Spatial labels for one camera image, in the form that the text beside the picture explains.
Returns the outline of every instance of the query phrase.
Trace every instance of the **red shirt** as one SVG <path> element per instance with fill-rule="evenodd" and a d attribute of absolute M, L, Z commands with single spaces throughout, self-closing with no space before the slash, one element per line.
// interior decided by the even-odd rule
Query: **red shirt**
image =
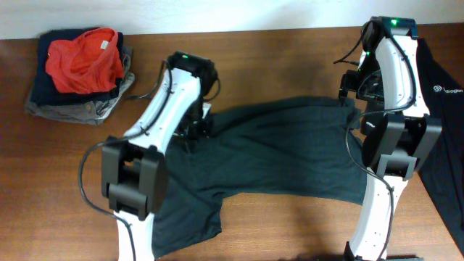
<path fill-rule="evenodd" d="M 53 41 L 45 71 L 60 93 L 91 94 L 116 87 L 116 78 L 124 76 L 116 47 L 117 32 L 99 28 L 73 41 Z"/>

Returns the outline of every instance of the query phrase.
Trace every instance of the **wooden table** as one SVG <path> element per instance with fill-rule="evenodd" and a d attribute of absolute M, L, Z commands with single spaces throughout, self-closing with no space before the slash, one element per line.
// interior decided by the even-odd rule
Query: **wooden table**
<path fill-rule="evenodd" d="M 350 65 L 333 65 L 359 37 L 359 28 L 269 30 L 126 36 L 134 47 L 136 84 L 155 83 L 160 61 L 183 50 L 216 62 L 223 91 L 213 111 L 298 95 L 337 97 Z M 464 25 L 419 27 L 436 60 L 464 84 Z M 26 115 L 23 103 L 36 71 L 37 40 L 0 41 L 0 260 L 116 260 L 116 222 L 84 205 L 77 185 L 84 150 L 108 135 L 121 136 L 146 101 L 126 101 L 100 126 L 58 123 Z M 358 59 L 359 52 L 353 59 Z M 100 153 L 90 157 L 84 183 L 100 194 Z M 225 200 L 223 232 L 164 260 L 290 260 L 303 254 L 340 254 L 360 206 L 329 199 L 239 194 Z M 461 260 L 420 179 L 399 202 L 389 254 Z"/>

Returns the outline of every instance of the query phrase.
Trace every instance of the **stack of folded clothes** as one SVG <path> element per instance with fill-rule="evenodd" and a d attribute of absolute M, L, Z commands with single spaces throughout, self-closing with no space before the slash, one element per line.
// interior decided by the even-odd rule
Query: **stack of folded clothes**
<path fill-rule="evenodd" d="M 132 47 L 111 28 L 53 30 L 38 40 L 37 76 L 25 103 L 32 115 L 102 124 L 135 80 Z"/>

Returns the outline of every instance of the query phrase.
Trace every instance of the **dark green t-shirt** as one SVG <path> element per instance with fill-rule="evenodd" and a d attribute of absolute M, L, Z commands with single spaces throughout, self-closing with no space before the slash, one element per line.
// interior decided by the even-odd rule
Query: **dark green t-shirt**
<path fill-rule="evenodd" d="M 354 102 L 298 97 L 213 115 L 209 138 L 166 152 L 170 180 L 153 226 L 156 258 L 221 232 L 223 199 L 241 192 L 293 194 L 362 204 L 366 177 L 344 146 Z M 350 149 L 358 162 L 354 136 Z"/>

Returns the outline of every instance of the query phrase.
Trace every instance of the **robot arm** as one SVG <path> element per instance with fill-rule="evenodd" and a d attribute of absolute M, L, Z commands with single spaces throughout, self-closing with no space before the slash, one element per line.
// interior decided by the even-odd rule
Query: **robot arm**
<path fill-rule="evenodd" d="M 372 20 L 376 22 L 368 24 L 362 39 L 358 71 L 348 71 L 344 75 L 340 97 L 346 96 L 348 91 L 356 91 L 358 99 L 368 101 L 368 110 L 375 107 L 370 106 L 372 104 L 382 110 L 403 108 L 413 100 L 414 93 L 415 103 L 400 113 L 384 113 L 369 122 L 373 129 L 365 133 L 368 136 L 362 147 L 362 161 L 394 189 L 393 207 L 386 185 L 368 175 L 360 219 L 347 243 L 345 260 L 377 260 L 379 256 L 386 259 L 383 249 L 391 225 L 391 211 L 396 208 L 413 171 L 421 167 L 441 132 L 440 122 L 429 117 L 421 93 L 415 58 L 418 46 L 415 21 L 390 17 L 373 17 Z M 411 70 L 392 38 L 407 56 Z M 377 72 L 381 72 L 380 78 L 369 79 Z"/>
<path fill-rule="evenodd" d="M 176 52 L 168 61 L 172 69 L 165 71 L 159 91 L 124 136 L 144 135 L 107 145 L 102 154 L 101 191 L 114 214 L 131 224 L 137 260 L 154 260 L 153 219 L 167 190 L 167 145 L 173 136 L 207 135 L 210 105 L 203 96 L 218 79 L 209 60 Z M 119 261 L 133 260 L 126 227 L 120 221 L 117 227 Z"/>

